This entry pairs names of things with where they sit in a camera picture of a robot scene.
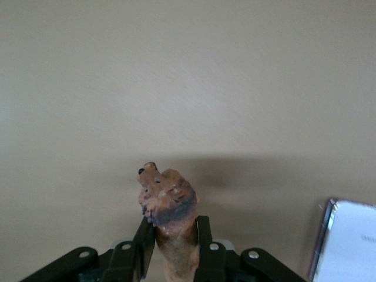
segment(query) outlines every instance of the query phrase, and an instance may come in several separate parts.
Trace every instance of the figurine body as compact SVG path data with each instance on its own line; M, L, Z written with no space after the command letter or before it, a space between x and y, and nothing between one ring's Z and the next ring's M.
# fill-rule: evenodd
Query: figurine body
M155 163L139 170L142 212L156 227L167 282L192 282L199 265L196 193L176 170L159 173Z

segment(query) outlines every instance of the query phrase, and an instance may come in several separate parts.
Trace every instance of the white smartphone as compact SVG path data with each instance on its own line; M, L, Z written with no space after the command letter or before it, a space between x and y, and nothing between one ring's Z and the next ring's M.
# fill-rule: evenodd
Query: white smartphone
M376 281L376 206L329 201L310 278L313 282Z

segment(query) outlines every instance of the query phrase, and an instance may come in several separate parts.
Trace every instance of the beige surface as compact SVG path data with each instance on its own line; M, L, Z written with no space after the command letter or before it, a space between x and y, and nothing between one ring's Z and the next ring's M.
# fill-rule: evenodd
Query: beige surface
M376 203L375 19L373 0L1 0L1 280L132 237L148 161L214 237L306 277L319 205Z

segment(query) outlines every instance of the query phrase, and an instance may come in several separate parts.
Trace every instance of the beige wall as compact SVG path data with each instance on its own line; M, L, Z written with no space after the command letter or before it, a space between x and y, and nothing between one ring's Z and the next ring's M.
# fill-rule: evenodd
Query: beige wall
M373 0L0 1L2 281L132 237L150 160L214 237L306 277L319 204L376 203L375 18Z

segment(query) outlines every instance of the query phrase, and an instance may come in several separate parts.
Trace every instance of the brown figurine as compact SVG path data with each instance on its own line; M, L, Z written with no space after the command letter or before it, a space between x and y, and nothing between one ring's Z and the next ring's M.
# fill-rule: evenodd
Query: brown figurine
M164 257L167 282L192 282L199 265L197 245L197 197L179 172L159 173L155 163L139 170L142 212L156 227L156 241Z

